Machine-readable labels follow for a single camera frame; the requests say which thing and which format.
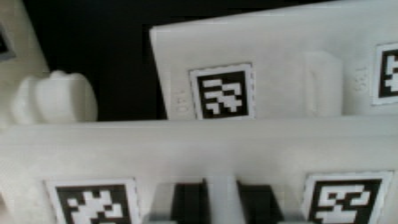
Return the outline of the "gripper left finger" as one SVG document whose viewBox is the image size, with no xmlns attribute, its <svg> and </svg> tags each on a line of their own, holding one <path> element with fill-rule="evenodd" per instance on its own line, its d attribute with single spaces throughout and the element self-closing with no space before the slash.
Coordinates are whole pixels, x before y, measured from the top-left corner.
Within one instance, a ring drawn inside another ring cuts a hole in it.
<svg viewBox="0 0 398 224">
<path fill-rule="evenodd" d="M 200 183 L 175 187 L 171 220 L 178 224 L 205 224 L 205 187 Z"/>
</svg>

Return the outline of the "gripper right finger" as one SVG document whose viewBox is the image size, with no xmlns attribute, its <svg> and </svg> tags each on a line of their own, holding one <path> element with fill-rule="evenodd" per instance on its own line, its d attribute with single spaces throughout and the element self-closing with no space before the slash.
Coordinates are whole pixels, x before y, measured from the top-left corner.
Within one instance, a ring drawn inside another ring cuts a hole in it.
<svg viewBox="0 0 398 224">
<path fill-rule="evenodd" d="M 244 217 L 248 224 L 278 224 L 285 220 L 281 207 L 269 185 L 239 183 Z"/>
</svg>

